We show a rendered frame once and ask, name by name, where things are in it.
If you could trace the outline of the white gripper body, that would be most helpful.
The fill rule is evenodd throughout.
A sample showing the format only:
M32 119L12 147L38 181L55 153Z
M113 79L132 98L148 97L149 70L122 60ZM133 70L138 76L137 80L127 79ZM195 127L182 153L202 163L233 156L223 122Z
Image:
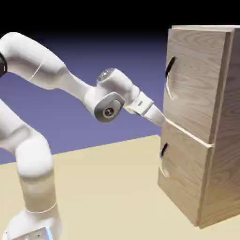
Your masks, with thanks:
M157 126L162 126L165 122L165 116L154 104L145 113L144 117Z

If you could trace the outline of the tall light wood door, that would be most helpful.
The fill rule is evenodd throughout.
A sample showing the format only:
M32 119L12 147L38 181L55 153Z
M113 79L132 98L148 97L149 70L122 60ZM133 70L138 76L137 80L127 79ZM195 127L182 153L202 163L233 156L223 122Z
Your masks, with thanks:
M171 100L164 93L164 115L205 143L212 143L217 97L228 55L230 31L170 29L167 59Z

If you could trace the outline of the short light wood door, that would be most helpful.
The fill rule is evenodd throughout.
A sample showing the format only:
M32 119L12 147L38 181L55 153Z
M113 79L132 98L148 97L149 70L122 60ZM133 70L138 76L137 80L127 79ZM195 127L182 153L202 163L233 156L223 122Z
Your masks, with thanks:
M158 185L189 221L197 226L205 171L213 147L193 139L168 122L162 126L160 150L165 143L168 143L168 147L163 164L169 176L165 177L159 169Z

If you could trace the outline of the light wood cabinet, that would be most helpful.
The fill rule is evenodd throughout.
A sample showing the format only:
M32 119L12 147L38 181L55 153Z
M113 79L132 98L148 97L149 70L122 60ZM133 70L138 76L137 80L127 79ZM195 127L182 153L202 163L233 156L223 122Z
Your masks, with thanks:
M170 29L230 31L228 55L216 106L212 152L205 171L200 219L205 228L240 214L240 26L194 25ZM166 118L177 129L203 142L198 137Z

